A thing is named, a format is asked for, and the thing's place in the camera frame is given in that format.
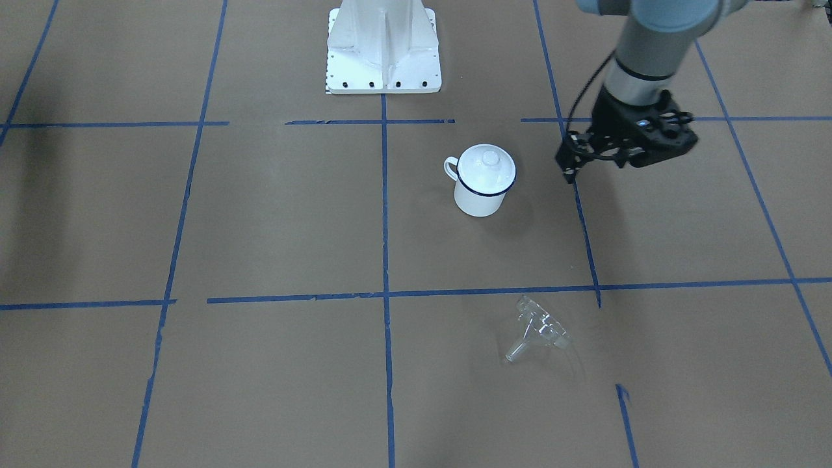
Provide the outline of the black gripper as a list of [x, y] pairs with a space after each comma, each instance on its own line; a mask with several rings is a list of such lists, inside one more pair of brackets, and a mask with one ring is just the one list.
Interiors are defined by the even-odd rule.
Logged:
[[[660, 130], [660, 113], [668, 110], [670, 93], [650, 105], [630, 105], [619, 101], [602, 86], [592, 107], [590, 131], [569, 130], [554, 157], [565, 182], [574, 185], [580, 169], [590, 162], [613, 162], [622, 168], [627, 163], [659, 163], [669, 159], [668, 140]], [[615, 153], [604, 154], [614, 150]]]

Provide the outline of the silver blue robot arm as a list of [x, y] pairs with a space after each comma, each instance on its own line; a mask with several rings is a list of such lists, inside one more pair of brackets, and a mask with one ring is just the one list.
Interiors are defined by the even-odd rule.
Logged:
[[555, 161], [568, 184], [594, 161], [645, 168], [686, 155], [699, 139], [668, 89], [687, 51], [745, 1], [579, 1], [580, 11], [626, 18], [615, 50], [599, 66], [606, 72], [588, 130], [571, 129]]

